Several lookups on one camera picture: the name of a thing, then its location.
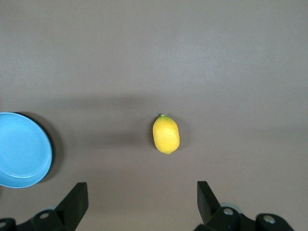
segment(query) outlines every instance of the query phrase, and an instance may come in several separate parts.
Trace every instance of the screw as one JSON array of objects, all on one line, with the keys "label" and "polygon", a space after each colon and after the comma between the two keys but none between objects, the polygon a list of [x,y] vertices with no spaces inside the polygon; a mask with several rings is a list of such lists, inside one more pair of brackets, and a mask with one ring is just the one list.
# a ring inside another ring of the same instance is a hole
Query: screw
[{"label": "screw", "polygon": [[229,215],[229,216],[232,216],[232,215],[233,215],[233,211],[232,211],[232,209],[230,209],[230,208],[225,208],[225,209],[223,210],[223,212],[224,212],[224,214]]},{"label": "screw", "polygon": [[45,218],[48,217],[48,216],[49,216],[48,213],[42,213],[42,214],[39,216],[39,218],[40,218],[40,219],[45,219]]},{"label": "screw", "polygon": [[275,219],[270,215],[265,215],[263,219],[270,224],[274,224],[276,222]]}]

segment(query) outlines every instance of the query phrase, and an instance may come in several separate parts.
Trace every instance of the light blue bowl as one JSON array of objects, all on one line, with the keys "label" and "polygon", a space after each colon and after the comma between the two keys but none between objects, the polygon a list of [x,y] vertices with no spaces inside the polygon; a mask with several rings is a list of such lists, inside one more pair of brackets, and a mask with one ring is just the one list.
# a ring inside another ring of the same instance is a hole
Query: light blue bowl
[{"label": "light blue bowl", "polygon": [[46,176],[51,161],[51,143],[37,123],[17,113],[0,113],[0,185],[34,185]]}]

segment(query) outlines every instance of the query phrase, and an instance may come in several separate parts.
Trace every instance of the gray background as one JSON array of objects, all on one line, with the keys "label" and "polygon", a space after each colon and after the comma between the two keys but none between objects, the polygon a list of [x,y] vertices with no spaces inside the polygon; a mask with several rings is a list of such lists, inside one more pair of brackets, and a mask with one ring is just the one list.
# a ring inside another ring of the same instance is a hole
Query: gray background
[{"label": "gray background", "polygon": [[[196,184],[250,218],[307,230],[308,2],[0,2],[0,110],[52,135],[43,182],[0,187],[0,217],[26,221],[80,181],[77,230],[193,230]],[[160,113],[178,124],[153,145]]]}]

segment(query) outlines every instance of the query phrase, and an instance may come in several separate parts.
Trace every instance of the tabletop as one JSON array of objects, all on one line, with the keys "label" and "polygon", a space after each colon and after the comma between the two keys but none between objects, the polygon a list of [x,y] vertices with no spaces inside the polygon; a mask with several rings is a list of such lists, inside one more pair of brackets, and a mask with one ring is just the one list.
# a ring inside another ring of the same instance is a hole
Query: tabletop
[{"label": "tabletop", "polygon": [[[0,2],[0,111],[50,134],[38,184],[0,187],[22,223],[87,182],[82,230],[192,231],[197,181],[307,230],[308,2]],[[167,155],[160,114],[179,127]]]}]

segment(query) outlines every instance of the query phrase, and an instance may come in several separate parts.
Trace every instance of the yellow lemon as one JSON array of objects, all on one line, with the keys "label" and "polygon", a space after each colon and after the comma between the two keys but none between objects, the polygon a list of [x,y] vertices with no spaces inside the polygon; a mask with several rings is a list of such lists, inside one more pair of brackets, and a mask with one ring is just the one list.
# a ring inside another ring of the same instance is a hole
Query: yellow lemon
[{"label": "yellow lemon", "polygon": [[177,123],[164,114],[161,114],[153,125],[153,137],[156,148],[162,153],[170,154],[180,145]]}]

